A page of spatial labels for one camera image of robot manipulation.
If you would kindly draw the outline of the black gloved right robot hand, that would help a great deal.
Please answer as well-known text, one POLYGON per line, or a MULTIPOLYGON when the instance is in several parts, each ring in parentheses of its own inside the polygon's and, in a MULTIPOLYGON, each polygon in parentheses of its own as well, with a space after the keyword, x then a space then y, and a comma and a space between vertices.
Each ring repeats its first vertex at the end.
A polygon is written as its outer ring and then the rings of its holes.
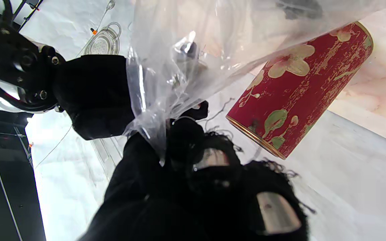
POLYGON ((53 92, 85 140, 121 136, 135 119, 123 56, 85 55, 61 64, 53 92))

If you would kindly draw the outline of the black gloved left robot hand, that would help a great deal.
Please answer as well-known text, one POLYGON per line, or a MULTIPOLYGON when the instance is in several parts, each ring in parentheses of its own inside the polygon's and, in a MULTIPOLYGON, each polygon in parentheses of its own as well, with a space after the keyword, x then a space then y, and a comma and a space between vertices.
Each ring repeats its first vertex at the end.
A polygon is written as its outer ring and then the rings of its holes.
POLYGON ((167 160, 129 137, 80 241, 307 241, 309 224, 283 166, 240 163, 233 142, 191 118, 174 122, 167 160))

